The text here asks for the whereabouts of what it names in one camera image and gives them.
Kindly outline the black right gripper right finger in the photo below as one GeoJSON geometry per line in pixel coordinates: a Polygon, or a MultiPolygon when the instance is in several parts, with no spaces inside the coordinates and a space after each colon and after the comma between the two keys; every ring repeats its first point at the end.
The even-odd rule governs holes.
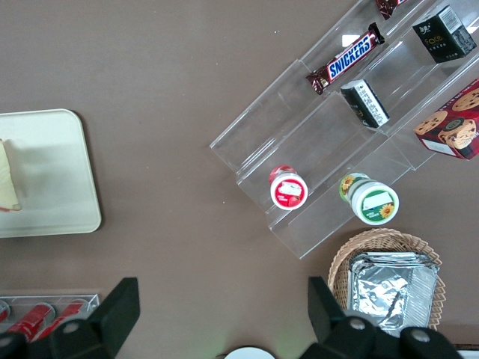
{"type": "Polygon", "coordinates": [[[317,341],[302,358],[402,358],[399,339],[369,320],[348,316],[322,277],[308,279],[308,316],[317,341]]]}

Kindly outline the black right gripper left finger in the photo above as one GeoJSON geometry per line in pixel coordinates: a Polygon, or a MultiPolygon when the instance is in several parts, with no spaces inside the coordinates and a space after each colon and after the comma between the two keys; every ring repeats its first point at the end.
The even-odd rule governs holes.
{"type": "Polygon", "coordinates": [[[125,277],[89,316],[71,316],[30,344],[28,357],[115,358],[139,316],[138,279],[125,277]]]}

